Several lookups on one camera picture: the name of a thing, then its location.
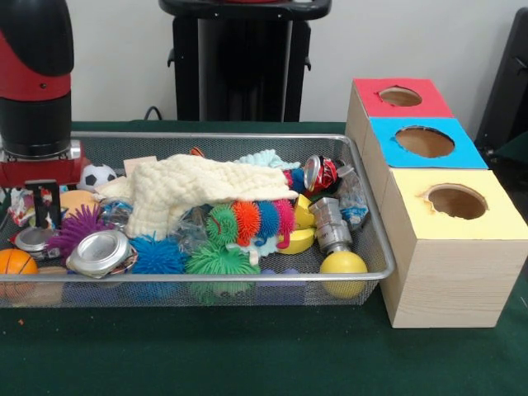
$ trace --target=spiky ball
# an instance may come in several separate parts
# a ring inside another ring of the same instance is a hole
[[[276,200],[273,202],[279,212],[280,226],[279,235],[284,237],[284,241],[279,243],[279,249],[286,249],[290,245],[290,234],[295,230],[295,212],[288,200]]]
[[[112,229],[111,224],[104,225],[99,219],[100,213],[98,205],[94,205],[91,210],[88,206],[81,205],[81,210],[76,209],[75,214],[70,214],[63,220],[59,235],[49,239],[48,249],[58,248],[63,260],[66,260],[85,237],[97,231]]]
[[[281,218],[276,207],[268,200],[257,202],[258,212],[261,216],[261,227],[258,230],[257,238],[258,241],[255,245],[262,246],[266,243],[268,238],[277,235],[279,232],[279,226],[281,224]]]
[[[259,274],[260,267],[252,266],[248,255],[239,249],[206,243],[187,262],[186,272],[196,275],[252,275]],[[252,282],[193,282],[190,292],[202,304],[214,304],[219,299],[241,295],[252,286]]]
[[[225,246],[237,239],[237,218],[230,205],[217,205],[207,218],[207,235],[211,242],[218,246]]]
[[[151,236],[142,236],[130,241],[138,252],[138,261],[132,268],[133,274],[170,275],[183,274],[189,257],[180,251],[177,243],[171,239],[156,241]],[[174,296],[180,289],[179,283],[144,282],[129,287],[133,295],[147,299],[166,299]]]
[[[251,238],[257,235],[261,226],[261,216],[254,202],[237,201],[233,204],[233,212],[237,217],[237,244],[249,246]]]

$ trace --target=wire mesh basket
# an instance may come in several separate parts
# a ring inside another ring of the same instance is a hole
[[[114,275],[94,280],[82,275],[0,275],[1,307],[137,307],[137,306],[252,306],[363,304],[380,280],[394,269],[394,256],[380,213],[366,179],[357,147],[342,135],[330,134],[182,134],[132,132],[73,133],[93,163],[105,163],[123,174],[123,160],[156,155],[167,158],[189,153],[197,146],[207,158],[231,161],[263,149],[275,149],[285,161],[304,161],[313,154],[341,159],[357,171],[365,188],[370,213],[352,233],[353,252],[368,268],[365,274],[319,274],[324,255],[315,243],[298,255],[272,254],[260,261],[261,269],[277,275]],[[0,229],[0,248],[18,227],[5,218]],[[59,261],[39,266],[58,266]],[[282,274],[295,269],[296,275]],[[350,299],[339,299],[331,288],[361,290]]]

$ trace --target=yellow ball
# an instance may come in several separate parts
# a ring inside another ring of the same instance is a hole
[[[364,274],[369,270],[361,257],[352,252],[335,252],[321,265],[322,274]],[[363,280],[326,281],[324,289],[337,299],[353,299],[365,288]]]

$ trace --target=soccer ball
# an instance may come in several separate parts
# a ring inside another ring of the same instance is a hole
[[[117,175],[108,165],[88,165],[82,170],[81,181],[77,184],[79,190],[96,192],[97,186],[102,186],[116,179]]]

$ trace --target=shape sorter box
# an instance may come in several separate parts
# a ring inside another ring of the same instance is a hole
[[[488,169],[454,118],[371,118],[363,163],[379,206],[390,167]]]
[[[393,327],[496,325],[528,227],[493,172],[393,168],[381,214],[397,262],[381,282]]]
[[[352,84],[346,135],[363,155],[369,118],[454,118],[431,80],[356,78]]]

